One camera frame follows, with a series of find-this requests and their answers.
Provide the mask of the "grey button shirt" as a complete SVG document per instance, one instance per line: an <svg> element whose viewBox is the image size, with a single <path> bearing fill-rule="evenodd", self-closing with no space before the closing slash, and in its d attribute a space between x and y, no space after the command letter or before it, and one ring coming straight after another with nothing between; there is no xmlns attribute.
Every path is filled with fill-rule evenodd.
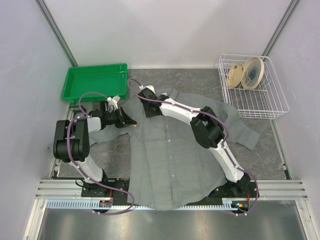
<svg viewBox="0 0 320 240"><path fill-rule="evenodd" d="M123 104L137 126L106 126L89 135L90 143L130 137L129 203L158 211L179 208L207 197L226 183L219 162L195 140L186 123L169 116L147 118L133 96Z"/></svg>

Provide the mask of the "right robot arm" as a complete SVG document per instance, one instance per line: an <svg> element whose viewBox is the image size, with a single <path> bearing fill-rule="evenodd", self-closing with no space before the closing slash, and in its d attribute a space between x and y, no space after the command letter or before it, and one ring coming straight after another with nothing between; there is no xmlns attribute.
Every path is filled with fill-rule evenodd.
<svg viewBox="0 0 320 240"><path fill-rule="evenodd" d="M227 127L210 107L194 108L163 94L156 96L152 86L140 86L139 89L137 97L147 118L165 116L189 125L196 142L214 155L224 171L226 184L223 187L235 197L247 191L251 178L231 153L226 143L229 136Z"/></svg>

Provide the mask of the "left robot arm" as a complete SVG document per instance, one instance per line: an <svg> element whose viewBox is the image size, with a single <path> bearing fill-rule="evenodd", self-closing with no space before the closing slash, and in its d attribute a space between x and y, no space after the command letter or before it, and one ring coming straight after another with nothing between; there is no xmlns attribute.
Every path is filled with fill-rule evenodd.
<svg viewBox="0 0 320 240"><path fill-rule="evenodd" d="M88 117L56 122L53 155L77 169L84 178L84 188L92 186L95 194L104 197L109 193L110 185L105 171L90 156L89 134L104 130L107 126L122 129L136 124L122 107L109 106L107 101L93 102Z"/></svg>

